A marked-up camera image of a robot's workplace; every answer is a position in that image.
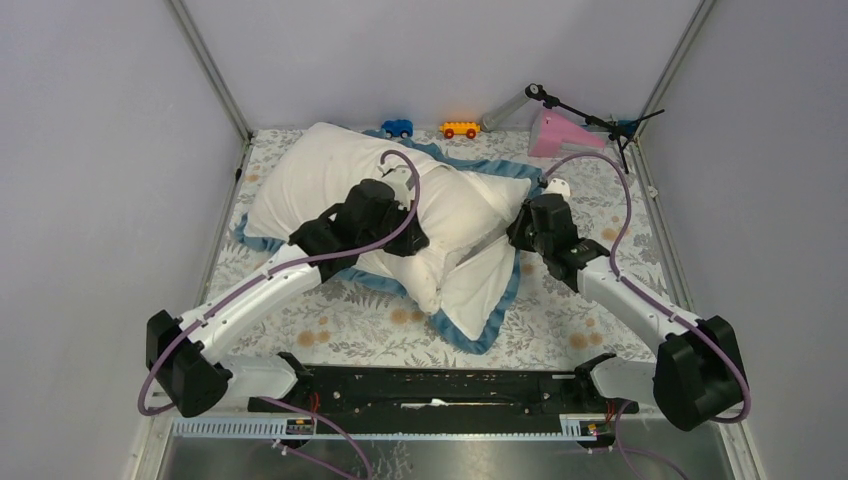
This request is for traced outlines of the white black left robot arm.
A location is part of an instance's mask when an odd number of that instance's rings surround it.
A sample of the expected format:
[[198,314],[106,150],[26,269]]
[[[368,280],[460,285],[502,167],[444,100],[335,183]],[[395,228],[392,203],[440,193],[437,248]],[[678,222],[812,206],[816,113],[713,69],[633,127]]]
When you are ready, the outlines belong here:
[[169,402],[138,409],[148,416],[171,408],[192,418],[224,399],[271,397],[296,411],[309,401],[310,385],[280,356],[235,356],[235,341],[292,297],[352,267],[374,250],[411,256],[428,241],[417,219],[420,178],[395,174],[365,179],[345,200],[304,222],[262,267],[213,300],[173,317],[162,310],[146,327],[149,388],[157,383]]

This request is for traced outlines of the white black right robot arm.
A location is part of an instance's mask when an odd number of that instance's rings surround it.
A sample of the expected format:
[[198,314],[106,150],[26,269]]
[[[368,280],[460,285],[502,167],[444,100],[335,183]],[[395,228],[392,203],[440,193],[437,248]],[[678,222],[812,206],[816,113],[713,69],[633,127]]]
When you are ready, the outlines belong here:
[[511,245],[538,254],[549,274],[622,322],[653,361],[600,355],[575,370],[575,402],[597,412],[611,400],[656,407],[676,428],[735,423],[752,407],[735,331],[720,316],[702,319],[628,277],[614,254],[579,235],[564,196],[526,200],[507,229]]

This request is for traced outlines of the blue white plush pillowcase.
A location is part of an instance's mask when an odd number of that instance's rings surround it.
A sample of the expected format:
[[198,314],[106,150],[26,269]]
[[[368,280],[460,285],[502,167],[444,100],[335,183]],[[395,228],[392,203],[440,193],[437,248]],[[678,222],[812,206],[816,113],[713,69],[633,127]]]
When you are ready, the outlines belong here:
[[364,254],[340,278],[411,299],[448,343],[487,352],[519,289],[519,254],[505,230],[522,202],[539,194],[537,167],[456,159],[434,143],[393,142],[329,123],[268,130],[254,141],[246,182],[256,195],[233,227],[235,241],[276,251],[354,184],[376,177],[385,151],[392,165],[410,159],[420,173],[418,214],[429,243],[411,257]]

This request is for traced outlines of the white pillow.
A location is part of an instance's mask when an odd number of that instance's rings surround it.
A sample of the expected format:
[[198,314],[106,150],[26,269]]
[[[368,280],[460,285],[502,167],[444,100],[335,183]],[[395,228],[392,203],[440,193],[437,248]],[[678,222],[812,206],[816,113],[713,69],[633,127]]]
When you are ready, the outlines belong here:
[[358,249],[349,277],[406,294],[450,343],[482,353],[517,295],[506,230],[537,174],[318,123],[282,155],[235,234],[259,251],[298,240],[314,255],[320,239]]

